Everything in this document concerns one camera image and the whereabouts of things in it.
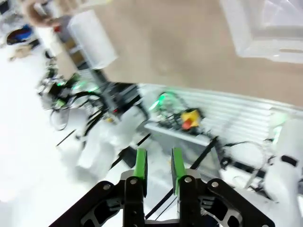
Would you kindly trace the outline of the person's right hand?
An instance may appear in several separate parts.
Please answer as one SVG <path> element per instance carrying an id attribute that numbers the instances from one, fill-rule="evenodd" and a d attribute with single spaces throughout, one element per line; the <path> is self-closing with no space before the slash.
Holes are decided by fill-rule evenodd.
<path id="1" fill-rule="evenodd" d="M 31 25 L 37 27 L 58 27 L 61 25 L 60 19 L 44 11 L 43 5 L 48 2 L 48 0 L 24 0 L 21 3 L 24 16 Z M 70 14 L 73 11 L 69 0 L 52 0 L 51 2 L 54 2 L 54 5 L 64 14 Z"/>

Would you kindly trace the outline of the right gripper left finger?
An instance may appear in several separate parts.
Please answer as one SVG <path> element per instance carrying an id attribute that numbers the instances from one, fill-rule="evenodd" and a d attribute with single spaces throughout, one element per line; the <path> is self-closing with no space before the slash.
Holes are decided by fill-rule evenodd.
<path id="1" fill-rule="evenodd" d="M 147 194 L 147 151 L 138 149 L 134 170 L 121 174 L 114 185 L 97 183 L 51 225 L 53 227 L 101 227 L 120 210 L 122 226 L 145 225 L 143 199 Z"/>

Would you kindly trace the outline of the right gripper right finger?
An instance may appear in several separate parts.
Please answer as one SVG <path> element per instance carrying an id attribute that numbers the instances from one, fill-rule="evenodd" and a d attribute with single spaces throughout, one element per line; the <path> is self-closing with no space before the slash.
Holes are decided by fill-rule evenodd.
<path id="1" fill-rule="evenodd" d="M 182 150 L 171 152 L 174 191 L 178 195 L 179 225 L 204 227 L 204 215 L 223 227 L 273 227 L 274 222 L 219 178 L 203 182 L 196 171 L 186 169 Z"/>

